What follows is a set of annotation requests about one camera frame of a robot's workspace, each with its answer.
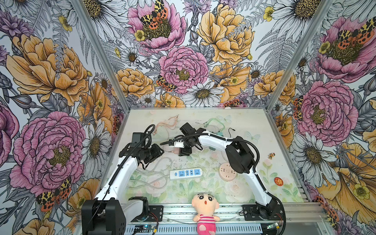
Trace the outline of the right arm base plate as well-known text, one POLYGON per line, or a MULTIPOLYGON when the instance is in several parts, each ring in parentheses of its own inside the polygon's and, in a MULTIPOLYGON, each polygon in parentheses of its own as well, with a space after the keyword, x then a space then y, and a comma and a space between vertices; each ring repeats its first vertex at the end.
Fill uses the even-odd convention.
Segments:
POLYGON ((283 209, 277 205, 272 211, 260 208, 256 204, 242 205, 241 215, 245 221, 282 221, 285 219, 283 209))

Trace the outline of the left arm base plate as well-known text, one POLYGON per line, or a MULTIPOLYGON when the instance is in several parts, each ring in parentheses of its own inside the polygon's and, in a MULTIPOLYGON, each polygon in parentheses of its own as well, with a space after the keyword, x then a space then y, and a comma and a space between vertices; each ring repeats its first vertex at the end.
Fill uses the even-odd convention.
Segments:
POLYGON ((146 222, 162 222, 164 207, 162 205, 149 205, 149 215, 146 222))

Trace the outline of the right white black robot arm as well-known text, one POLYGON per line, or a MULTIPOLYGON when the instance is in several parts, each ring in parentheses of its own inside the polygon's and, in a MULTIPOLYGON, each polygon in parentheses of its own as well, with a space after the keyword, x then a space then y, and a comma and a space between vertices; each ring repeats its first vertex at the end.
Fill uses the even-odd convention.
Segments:
POLYGON ((260 153, 257 147, 240 136, 227 138, 214 134, 204 128, 195 129, 189 123, 185 123, 181 128, 181 135, 160 145, 169 145, 180 149, 180 156, 188 156, 192 148, 204 146, 220 150, 227 155, 230 167, 238 174, 242 174, 251 192, 255 197, 256 214, 265 220, 272 218, 272 215, 279 208, 281 229, 277 229, 277 234, 282 235, 287 226, 287 217, 282 201, 271 194, 257 172, 257 165, 260 161, 260 153))

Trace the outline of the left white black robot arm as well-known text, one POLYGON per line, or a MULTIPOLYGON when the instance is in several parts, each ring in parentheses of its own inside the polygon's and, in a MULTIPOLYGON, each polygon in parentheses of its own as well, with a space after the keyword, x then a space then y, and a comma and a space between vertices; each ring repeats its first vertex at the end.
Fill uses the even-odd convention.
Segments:
POLYGON ((164 151, 152 142, 155 128, 151 124, 144 132, 132 134, 132 141, 119 153, 117 168, 110 179, 93 199, 83 204, 81 221, 84 235, 123 235, 128 222, 148 215, 146 197, 135 197, 124 203, 120 196, 138 166, 146 169, 163 155, 164 151))

